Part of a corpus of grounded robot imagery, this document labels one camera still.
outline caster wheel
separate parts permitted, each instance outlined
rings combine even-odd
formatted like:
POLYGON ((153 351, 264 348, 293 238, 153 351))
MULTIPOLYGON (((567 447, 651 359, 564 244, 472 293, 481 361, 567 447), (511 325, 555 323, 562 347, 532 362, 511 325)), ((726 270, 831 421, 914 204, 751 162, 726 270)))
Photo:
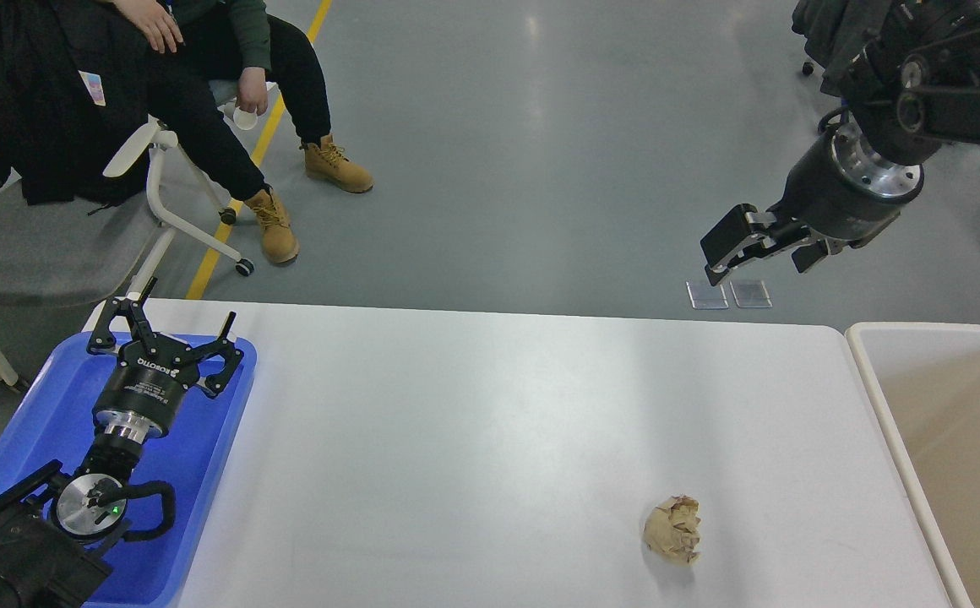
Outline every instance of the caster wheel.
POLYGON ((235 270, 243 277, 248 277, 253 274, 253 262, 246 258, 239 259, 238 262, 235 262, 235 270))

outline concrete floor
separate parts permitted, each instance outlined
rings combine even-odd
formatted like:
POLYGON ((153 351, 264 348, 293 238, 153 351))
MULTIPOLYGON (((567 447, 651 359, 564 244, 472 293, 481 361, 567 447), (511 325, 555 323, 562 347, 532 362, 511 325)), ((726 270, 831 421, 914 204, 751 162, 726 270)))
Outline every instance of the concrete floor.
MULTIPOLYGON (((980 149, 946 146, 926 192, 872 245, 799 276, 789 257, 740 270, 771 309, 694 311, 698 241, 731 205, 764 208, 838 100, 803 78, 794 0, 335 0, 316 40, 336 141, 377 186, 302 176, 281 120, 263 167, 294 216, 300 258, 269 266, 252 220, 204 297, 341 307, 535 312, 749 323, 980 323, 980 149)), ((318 0, 269 10, 308 30, 318 0)), ((240 133, 248 149, 262 132, 240 133)), ((212 230, 180 160, 171 207, 212 230)), ((204 250, 178 238, 155 296, 185 297, 204 250)), ((87 308, 0 311, 25 373, 87 308)), ((750 345, 761 350, 763 345, 750 345)), ((0 430, 16 397, 0 389, 0 430)))

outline chair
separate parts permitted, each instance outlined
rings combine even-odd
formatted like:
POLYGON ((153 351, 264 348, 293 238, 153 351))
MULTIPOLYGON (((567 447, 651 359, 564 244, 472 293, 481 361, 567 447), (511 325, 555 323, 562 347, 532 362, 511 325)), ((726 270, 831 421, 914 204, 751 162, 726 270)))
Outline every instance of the chair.
MULTIPOLYGON (((120 176, 142 151, 151 149, 149 175, 145 193, 118 207, 100 209, 81 199, 34 207, 25 203, 19 182, 1 190, 0 305, 88 304, 112 296, 127 280, 128 292, 141 292, 178 232, 234 259, 239 274, 251 274, 252 262, 234 247, 219 242, 162 203, 159 183, 166 151, 172 147, 177 147, 176 134, 154 119, 128 139, 109 163, 105 176, 120 176)), ((224 208, 204 173, 193 168, 220 217, 234 223, 235 211, 224 208)), ((1 351, 0 381, 15 388, 27 385, 1 351)))

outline person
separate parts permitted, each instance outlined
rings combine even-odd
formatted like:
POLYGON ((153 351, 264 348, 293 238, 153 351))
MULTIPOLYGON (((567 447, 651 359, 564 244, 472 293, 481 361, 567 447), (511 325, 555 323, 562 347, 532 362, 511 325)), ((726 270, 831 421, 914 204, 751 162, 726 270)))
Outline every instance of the person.
POLYGON ((111 4, 153 49, 147 66, 149 113, 176 132, 193 163, 253 210, 271 263, 290 262, 298 254, 290 215, 223 122, 208 80, 238 80, 238 107, 258 116, 269 109, 265 81, 276 82, 302 141, 306 174, 350 193, 373 187, 370 173, 333 139, 324 75, 311 42, 293 24, 266 14, 262 0, 111 4))

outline blue tray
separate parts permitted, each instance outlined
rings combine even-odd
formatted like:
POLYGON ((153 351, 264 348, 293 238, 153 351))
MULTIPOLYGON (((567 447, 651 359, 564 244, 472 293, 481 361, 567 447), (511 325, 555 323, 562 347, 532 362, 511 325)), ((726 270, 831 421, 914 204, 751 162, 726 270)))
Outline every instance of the blue tray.
MULTIPOLYGON (((116 334, 119 344, 126 334, 116 334)), ((84 350, 89 334, 66 339, 51 353, 39 377, 0 438, 0 493, 50 459, 60 459, 62 471, 72 474, 92 445, 92 405, 115 369, 115 357, 93 356, 84 350)), ((180 335, 197 346, 215 336, 180 335)), ((246 353, 219 397, 209 399, 192 388, 168 436, 151 439, 131 482, 164 480, 174 487, 176 523, 153 541, 119 543, 104 561, 114 573, 84 605, 91 608, 163 608, 185 581, 197 549, 205 517, 235 440, 246 407, 258 354, 239 339, 246 353)), ((223 362, 201 363, 201 376, 217 373, 223 362)), ((131 501, 127 516, 132 528, 153 528, 161 521, 161 501, 149 497, 131 501)))

